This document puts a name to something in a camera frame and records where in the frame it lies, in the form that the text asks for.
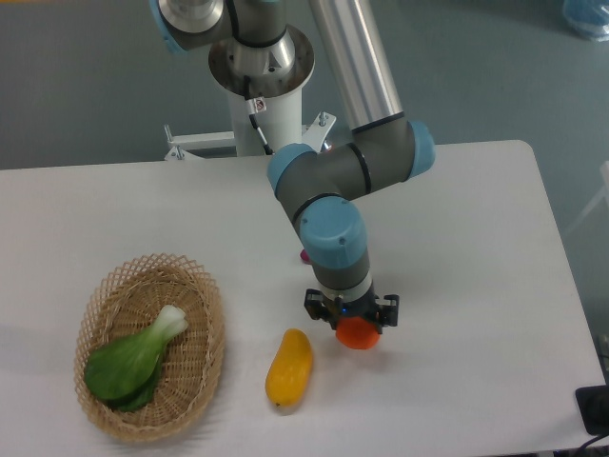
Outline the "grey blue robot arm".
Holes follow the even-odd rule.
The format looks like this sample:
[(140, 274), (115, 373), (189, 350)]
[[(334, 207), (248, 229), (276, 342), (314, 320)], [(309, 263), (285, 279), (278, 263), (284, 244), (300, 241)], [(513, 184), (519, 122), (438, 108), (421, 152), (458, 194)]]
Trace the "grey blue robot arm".
[(228, 132), (167, 137), (168, 155), (232, 147), (266, 156), (267, 178), (294, 228), (318, 287), (309, 316), (338, 334), (379, 335), (398, 323), (400, 299), (379, 296), (367, 235), (355, 201), (428, 171), (435, 160), (426, 125), (406, 119), (371, 6), (314, 1), (313, 17), (344, 104), (349, 142), (333, 145), (336, 119), (302, 118), (302, 91), (315, 67), (308, 37), (286, 18), (283, 1), (153, 1), (167, 48), (208, 48), (208, 66), (226, 92)]

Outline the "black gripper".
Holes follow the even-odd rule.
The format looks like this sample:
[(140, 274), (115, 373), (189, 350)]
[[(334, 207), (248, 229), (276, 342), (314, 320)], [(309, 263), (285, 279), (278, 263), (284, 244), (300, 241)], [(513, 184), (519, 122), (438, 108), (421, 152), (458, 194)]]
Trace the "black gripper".
[(345, 295), (339, 295), (337, 291), (308, 288), (304, 308), (312, 320), (322, 320), (332, 330), (336, 330), (343, 319), (360, 317), (382, 334), (384, 328), (394, 328), (398, 324), (399, 296), (387, 294), (380, 298), (371, 285), (359, 298), (345, 300)]

